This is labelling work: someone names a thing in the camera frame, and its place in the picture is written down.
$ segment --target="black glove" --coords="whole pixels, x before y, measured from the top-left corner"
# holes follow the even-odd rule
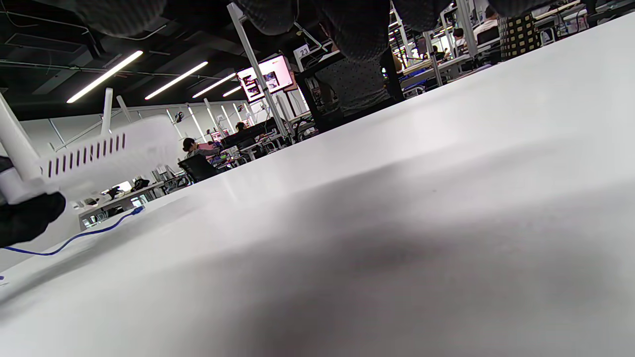
[[[12,168],[11,160],[0,156],[0,172]],[[62,194],[43,194],[19,205],[0,206],[0,248],[32,241],[44,233],[66,208]]]

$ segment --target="office chair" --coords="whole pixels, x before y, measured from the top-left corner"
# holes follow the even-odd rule
[[[220,173],[220,171],[212,166],[203,155],[194,155],[178,163],[193,183],[207,180]]]

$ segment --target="white table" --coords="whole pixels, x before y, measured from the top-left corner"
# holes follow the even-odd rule
[[[634,32],[619,18],[22,262],[0,356],[631,357]]]
[[[102,206],[98,206],[95,208],[92,208],[90,210],[87,210],[85,212],[82,212],[79,214],[79,227],[80,229],[83,231],[86,229],[86,226],[83,223],[84,219],[87,219],[88,217],[91,217],[93,215],[95,215],[98,212],[105,212],[106,210],[108,210],[109,208],[113,208],[119,205],[122,205],[123,203],[127,203],[127,205],[124,205],[126,207],[124,207],[124,209],[128,208],[131,209],[130,207],[132,207],[133,205],[129,202],[131,199],[139,197],[139,196],[143,196],[144,194],[150,194],[152,199],[156,199],[156,194],[154,193],[154,189],[161,187],[163,185],[163,181],[157,182],[155,184],[152,184],[148,187],[144,187],[141,190],[135,191],[135,192],[130,192],[128,194],[125,194],[124,196],[118,197],[116,199],[113,199],[112,201],[108,201],[106,203],[104,203]]]

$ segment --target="router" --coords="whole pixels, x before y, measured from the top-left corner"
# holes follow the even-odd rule
[[[111,131],[111,107],[112,89],[107,88],[101,134],[40,157],[0,94],[0,142],[13,162],[13,168],[0,173],[5,200],[15,205],[61,192],[67,200],[77,201],[178,161],[171,118],[152,116]]]

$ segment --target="computer monitor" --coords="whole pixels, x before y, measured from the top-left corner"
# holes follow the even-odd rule
[[[268,61],[264,61],[258,65],[260,72],[265,80],[265,85],[269,88],[270,93],[275,93],[293,85],[293,79],[289,73],[284,56],[278,56]],[[247,100],[251,103],[264,97],[257,85],[258,79],[253,67],[249,67],[238,72],[238,79],[247,94]]]

